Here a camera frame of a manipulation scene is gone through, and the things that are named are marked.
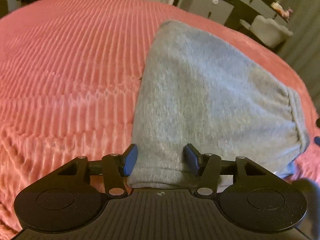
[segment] metal screw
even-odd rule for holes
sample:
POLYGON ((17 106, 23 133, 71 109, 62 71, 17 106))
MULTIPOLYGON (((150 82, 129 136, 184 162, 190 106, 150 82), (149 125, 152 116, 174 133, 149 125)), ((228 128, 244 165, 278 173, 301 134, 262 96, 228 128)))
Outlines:
POLYGON ((212 189, 210 189, 208 187, 201 187, 197 190, 197 192, 198 192, 198 194, 200 194, 202 196, 208 196, 213 193, 212 189))
POLYGON ((119 187, 114 187, 111 190, 109 190, 109 194, 113 196, 120 196, 124 193, 124 190, 119 187))

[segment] vanity drawer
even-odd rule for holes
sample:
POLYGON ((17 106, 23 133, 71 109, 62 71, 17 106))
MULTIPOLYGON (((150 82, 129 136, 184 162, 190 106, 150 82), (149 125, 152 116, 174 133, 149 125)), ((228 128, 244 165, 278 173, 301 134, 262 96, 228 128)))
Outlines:
POLYGON ((265 18, 273 18, 276 14, 272 8, 261 0, 252 0, 249 5, 265 18))
POLYGON ((224 25, 233 7, 232 4, 224 0, 193 0, 188 12, 224 25))

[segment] pink bedspread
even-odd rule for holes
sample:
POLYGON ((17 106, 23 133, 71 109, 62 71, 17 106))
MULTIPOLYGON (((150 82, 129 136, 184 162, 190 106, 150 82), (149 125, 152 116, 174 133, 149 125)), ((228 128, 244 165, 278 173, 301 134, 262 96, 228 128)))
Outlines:
MULTIPOLYGON (((241 33, 161 3, 42 0, 0 21, 0 239, 21 229, 13 201, 23 188, 78 155, 130 144, 145 58, 167 19, 217 35, 295 89, 311 138, 320 134, 298 75, 241 33)), ((295 177, 320 183, 319 152, 311 144, 295 177)))

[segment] gray curtain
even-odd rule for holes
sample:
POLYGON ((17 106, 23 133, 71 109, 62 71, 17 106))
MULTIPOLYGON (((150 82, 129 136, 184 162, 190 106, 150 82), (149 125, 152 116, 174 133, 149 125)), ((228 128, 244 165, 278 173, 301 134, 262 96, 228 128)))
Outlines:
POLYGON ((288 28, 293 32, 279 56, 302 78, 320 113, 320 0, 283 0, 294 14, 288 28))

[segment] black mechanical attachment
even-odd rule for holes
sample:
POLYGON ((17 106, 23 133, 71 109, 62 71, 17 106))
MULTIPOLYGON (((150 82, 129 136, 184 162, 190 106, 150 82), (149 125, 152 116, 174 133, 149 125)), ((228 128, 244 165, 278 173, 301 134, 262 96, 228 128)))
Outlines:
POLYGON ((80 156, 22 190, 14 208, 27 240, 307 240, 296 227, 306 213, 301 192, 246 157, 224 161, 192 144, 183 153, 196 189, 134 189, 129 176, 138 156, 132 144, 123 155, 89 162, 80 156), (90 186, 102 175, 106 193, 90 186), (219 177, 233 184, 217 193, 219 177))
POLYGON ((99 162, 79 156, 39 179, 14 201, 21 226, 62 232, 89 223, 108 200, 127 196, 120 174, 131 174, 137 156, 134 144, 123 155, 106 155, 99 162), (106 194, 90 186, 90 176, 102 174, 106 194))
POLYGON ((235 162, 217 155, 201 155, 192 144, 184 147, 187 163, 200 176, 194 195, 212 199, 220 175, 233 175, 233 184, 216 201, 237 225, 256 232, 278 232, 297 225, 307 210, 304 195, 252 160, 238 156, 235 162))

